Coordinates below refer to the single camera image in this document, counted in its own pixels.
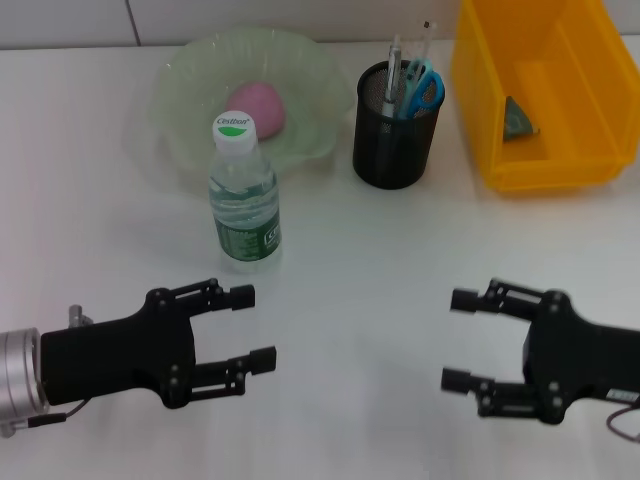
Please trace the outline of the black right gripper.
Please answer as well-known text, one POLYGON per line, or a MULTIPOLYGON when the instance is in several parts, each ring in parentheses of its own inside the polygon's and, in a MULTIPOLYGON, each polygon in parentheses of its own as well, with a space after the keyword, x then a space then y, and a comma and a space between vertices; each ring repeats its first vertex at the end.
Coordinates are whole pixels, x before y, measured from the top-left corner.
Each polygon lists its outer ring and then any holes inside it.
POLYGON ((473 394, 480 417, 538 418, 557 425, 569 406, 583 398, 639 404, 639 332, 583 319, 561 291, 543 293, 494 278, 484 294, 454 289, 450 310, 536 317, 526 337, 523 366, 533 387, 443 369, 441 390, 473 394))

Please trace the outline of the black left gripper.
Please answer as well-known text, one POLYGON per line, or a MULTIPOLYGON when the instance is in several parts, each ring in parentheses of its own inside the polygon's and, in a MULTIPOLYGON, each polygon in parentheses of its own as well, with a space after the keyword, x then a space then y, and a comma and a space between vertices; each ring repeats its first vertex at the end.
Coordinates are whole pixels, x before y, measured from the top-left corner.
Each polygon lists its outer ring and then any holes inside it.
MULTIPOLYGON (((178 409, 191 396, 195 366, 190 317, 255 307, 253 285, 224 290, 208 279, 172 290, 175 301, 148 295, 143 307, 120 320, 45 333, 41 337, 41 380, 48 402, 74 401, 143 388, 164 406, 178 409)), ((192 399, 243 396, 246 378, 276 369, 275 346, 225 361, 198 364, 192 399)))

